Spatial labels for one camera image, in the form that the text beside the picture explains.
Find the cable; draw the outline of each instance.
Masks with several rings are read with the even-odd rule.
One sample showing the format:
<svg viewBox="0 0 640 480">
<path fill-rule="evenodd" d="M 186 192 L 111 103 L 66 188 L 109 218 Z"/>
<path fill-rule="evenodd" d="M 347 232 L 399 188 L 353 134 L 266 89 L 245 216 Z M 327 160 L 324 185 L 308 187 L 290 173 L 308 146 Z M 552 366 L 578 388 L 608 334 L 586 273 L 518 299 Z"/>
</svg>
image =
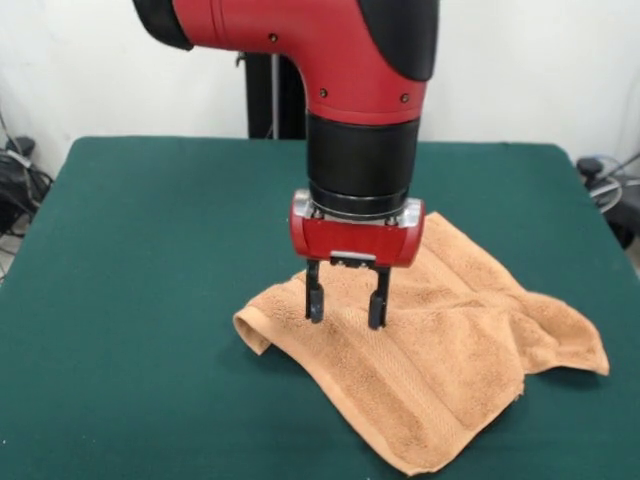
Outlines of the cable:
<svg viewBox="0 0 640 480">
<path fill-rule="evenodd" d="M 622 190 L 623 190 L 622 184 L 615 178 L 610 178 L 609 180 L 615 184 L 614 189 L 616 190 L 616 196 L 604 207 L 600 207 L 600 213 L 607 213 L 609 210 L 615 207 L 620 202 L 620 200 L 622 200 Z"/>
<path fill-rule="evenodd" d="M 12 202 L 16 207 L 21 208 L 24 213 L 29 216 L 29 218 L 31 220 L 33 220 L 33 217 L 35 216 L 35 212 L 32 212 L 31 210 L 29 210 L 27 207 L 24 206 L 24 204 L 22 204 L 20 201 L 16 200 L 15 197 L 13 195 L 11 195 L 8 192 L 3 192 L 0 191 L 0 197 L 4 196 L 5 199 L 7 199 L 9 202 Z"/>
<path fill-rule="evenodd" d="M 601 155 L 601 154 L 597 154 L 597 155 L 590 155 L 589 157 L 591 157 L 591 158 L 596 158 L 596 159 L 598 159 L 598 160 L 609 160 L 609 161 L 611 161 L 611 162 L 615 163 L 615 164 L 616 164 L 616 167 L 619 167 L 619 166 L 621 166 L 621 165 L 622 165 L 622 163 L 620 162 L 620 160 L 618 160 L 618 159 L 617 159 L 617 158 L 615 158 L 615 157 L 612 157 L 611 155 Z M 622 167 L 622 171 L 623 171 L 623 173 L 626 175 L 626 173 L 627 173 L 627 172 L 626 172 L 624 169 L 625 169 L 625 167 Z"/>
<path fill-rule="evenodd" d="M 9 139 L 9 141 L 15 146 L 16 150 L 18 151 L 18 153 L 24 157 L 24 155 L 22 155 L 22 148 L 20 148 L 20 144 L 16 141 L 15 138 L 13 138 L 13 136 L 9 133 L 9 129 L 7 128 L 7 123 L 4 121 L 4 116 L 2 115 L 2 108 L 0 107 L 0 126 L 2 127 L 2 131 L 4 132 L 4 134 L 7 136 L 7 138 Z"/>
<path fill-rule="evenodd" d="M 594 187 L 599 186 L 603 181 L 607 180 L 609 177 L 611 177 L 612 175 L 615 175 L 616 173 L 618 173 L 620 170 L 624 170 L 626 167 L 628 167 L 629 165 L 631 165 L 633 162 L 635 162 L 636 160 L 640 159 L 640 152 L 636 153 L 635 155 L 633 155 L 631 158 L 629 158 L 627 161 L 621 163 L 620 165 L 618 165 L 616 168 L 614 168 L 613 170 L 611 170 L 609 173 L 607 173 L 606 175 L 603 175 L 600 179 L 596 180 L 596 182 L 593 184 Z"/>
</svg>

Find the green table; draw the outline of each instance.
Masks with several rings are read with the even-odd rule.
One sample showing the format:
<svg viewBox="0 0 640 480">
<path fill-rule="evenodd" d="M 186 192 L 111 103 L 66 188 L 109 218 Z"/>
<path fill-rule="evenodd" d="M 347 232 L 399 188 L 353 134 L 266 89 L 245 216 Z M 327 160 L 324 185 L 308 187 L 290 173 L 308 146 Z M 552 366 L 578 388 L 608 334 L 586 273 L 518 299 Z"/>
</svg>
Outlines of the green table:
<svg viewBox="0 0 640 480">
<path fill-rule="evenodd" d="M 420 145 L 413 194 L 602 333 L 437 476 L 632 478 L 640 288 L 553 146 Z M 0 288 L 0 479 L 401 479 L 315 383 L 231 317 L 303 268 L 298 142 L 78 141 Z"/>
</svg>

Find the black cable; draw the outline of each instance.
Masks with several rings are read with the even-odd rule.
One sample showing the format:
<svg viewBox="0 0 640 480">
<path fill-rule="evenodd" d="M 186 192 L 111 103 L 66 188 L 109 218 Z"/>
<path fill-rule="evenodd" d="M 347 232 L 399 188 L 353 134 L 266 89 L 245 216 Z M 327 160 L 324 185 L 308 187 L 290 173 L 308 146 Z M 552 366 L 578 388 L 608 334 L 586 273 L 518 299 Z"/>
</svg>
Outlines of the black cable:
<svg viewBox="0 0 640 480">
<path fill-rule="evenodd" d="M 0 197 L 2 196 L 4 196 L 7 201 L 12 202 L 16 207 L 21 208 L 24 211 L 24 213 L 27 216 L 29 216 L 31 220 L 33 220 L 33 217 L 35 216 L 35 212 L 32 212 L 31 210 L 29 210 L 27 207 L 24 206 L 24 204 L 22 204 L 22 202 L 20 202 L 19 200 L 16 200 L 15 197 L 8 192 L 0 191 Z"/>
<path fill-rule="evenodd" d="M 592 185 L 592 188 L 599 187 L 602 184 L 602 182 L 607 180 L 607 178 L 611 177 L 612 175 L 615 175 L 620 170 L 624 170 L 625 168 L 627 168 L 629 165 L 631 165 L 633 162 L 635 162 L 637 160 L 640 160 L 640 152 L 636 153 L 635 155 L 633 155 L 631 158 L 629 158 L 625 162 L 622 162 L 616 168 L 614 168 L 609 173 L 607 173 L 607 175 L 605 177 L 602 177 L 602 178 L 599 178 L 598 180 L 596 180 L 595 183 Z"/>
</svg>

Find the white wall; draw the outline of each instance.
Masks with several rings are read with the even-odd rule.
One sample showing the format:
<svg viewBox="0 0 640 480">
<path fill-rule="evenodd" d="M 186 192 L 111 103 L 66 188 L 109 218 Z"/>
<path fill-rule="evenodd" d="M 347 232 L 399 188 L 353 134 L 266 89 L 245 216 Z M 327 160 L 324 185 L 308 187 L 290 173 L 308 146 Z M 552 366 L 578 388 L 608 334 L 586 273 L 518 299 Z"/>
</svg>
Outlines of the white wall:
<svg viewBox="0 0 640 480">
<path fill-rule="evenodd" d="M 422 139 L 640 147 L 640 1 L 442 0 L 441 22 Z M 234 60 L 155 42 L 131 0 L 0 0 L 3 111 L 53 173 L 83 135 L 244 137 Z"/>
</svg>

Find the orange towel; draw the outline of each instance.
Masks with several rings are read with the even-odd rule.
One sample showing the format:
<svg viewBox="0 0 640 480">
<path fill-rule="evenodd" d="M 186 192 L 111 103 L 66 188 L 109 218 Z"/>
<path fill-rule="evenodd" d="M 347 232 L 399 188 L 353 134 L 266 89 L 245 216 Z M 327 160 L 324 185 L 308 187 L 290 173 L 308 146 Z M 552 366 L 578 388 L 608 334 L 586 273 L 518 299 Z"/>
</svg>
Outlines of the orange towel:
<svg viewBox="0 0 640 480">
<path fill-rule="evenodd" d="M 320 279 L 322 323 L 304 319 L 299 273 L 238 312 L 237 332 L 258 355 L 274 344 L 293 357 L 407 475 L 451 462 L 524 392 L 525 374 L 559 366 L 609 373 L 584 316 L 524 290 L 439 214 L 426 218 L 414 265 L 392 272 L 385 329 L 367 326 L 375 273 L 323 264 Z"/>
</svg>

